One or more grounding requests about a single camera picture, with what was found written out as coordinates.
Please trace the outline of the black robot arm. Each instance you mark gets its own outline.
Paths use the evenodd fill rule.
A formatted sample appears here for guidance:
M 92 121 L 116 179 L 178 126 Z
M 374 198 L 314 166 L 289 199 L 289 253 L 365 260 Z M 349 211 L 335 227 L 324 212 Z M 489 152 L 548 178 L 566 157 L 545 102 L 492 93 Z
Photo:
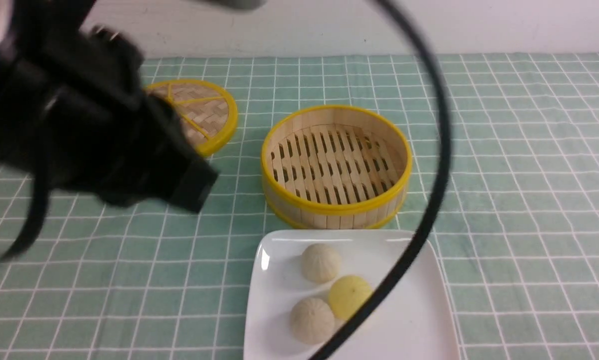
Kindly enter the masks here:
M 93 0 L 0 0 L 0 163 L 51 189 L 117 207 L 160 199 L 199 213 L 218 173 L 164 95 L 144 89 L 142 51 Z

